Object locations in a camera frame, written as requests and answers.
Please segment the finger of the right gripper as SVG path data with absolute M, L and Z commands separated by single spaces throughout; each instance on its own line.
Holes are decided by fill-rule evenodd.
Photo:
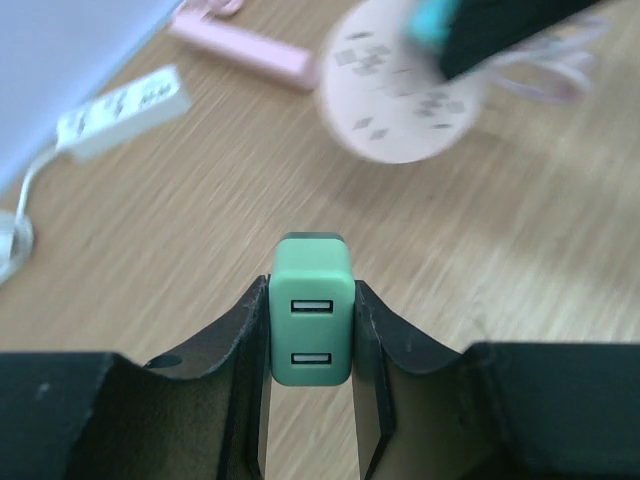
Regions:
M 595 7 L 598 0 L 449 1 L 439 21 L 444 39 L 437 65 L 446 80 Z

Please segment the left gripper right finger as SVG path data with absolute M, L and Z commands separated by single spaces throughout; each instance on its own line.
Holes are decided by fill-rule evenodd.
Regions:
M 484 341 L 456 352 L 364 282 L 353 403 L 364 479 L 635 479 L 639 348 Z

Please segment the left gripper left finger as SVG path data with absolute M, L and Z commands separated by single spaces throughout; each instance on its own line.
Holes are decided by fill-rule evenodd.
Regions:
M 116 352 L 1 356 L 5 479 L 261 479 L 267 281 L 143 365 Z

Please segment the teal plug adapter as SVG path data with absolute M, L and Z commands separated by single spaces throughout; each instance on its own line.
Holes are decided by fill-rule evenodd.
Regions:
M 411 10 L 406 23 L 408 38 L 417 45 L 440 49 L 449 36 L 458 0 L 422 0 Z

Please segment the round pink socket base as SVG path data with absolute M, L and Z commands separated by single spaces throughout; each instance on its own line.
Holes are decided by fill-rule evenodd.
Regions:
M 315 98 L 331 135 L 352 153 L 384 164 L 424 160 L 475 124 L 487 72 L 443 82 L 406 39 L 411 1 L 363 1 L 328 34 Z

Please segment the green plug adapter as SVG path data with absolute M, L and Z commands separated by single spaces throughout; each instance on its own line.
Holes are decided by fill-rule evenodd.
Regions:
M 281 385 L 338 386 L 351 374 L 355 279 L 332 232 L 291 232 L 269 277 L 271 371 Z

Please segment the pink power strip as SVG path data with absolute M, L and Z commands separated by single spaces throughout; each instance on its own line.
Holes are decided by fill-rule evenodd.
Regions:
M 273 81 L 314 90 L 318 73 L 313 53 L 229 23 L 242 6 L 241 1 L 184 1 L 172 14 L 168 33 Z

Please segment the white power strip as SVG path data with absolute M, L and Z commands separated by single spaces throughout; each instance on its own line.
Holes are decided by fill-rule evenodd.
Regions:
M 63 155 L 84 162 L 184 114 L 191 105 L 177 67 L 166 65 L 63 114 L 55 144 L 25 173 L 16 211 L 1 213 L 1 281 L 8 281 L 33 250 L 27 203 L 41 170 Z

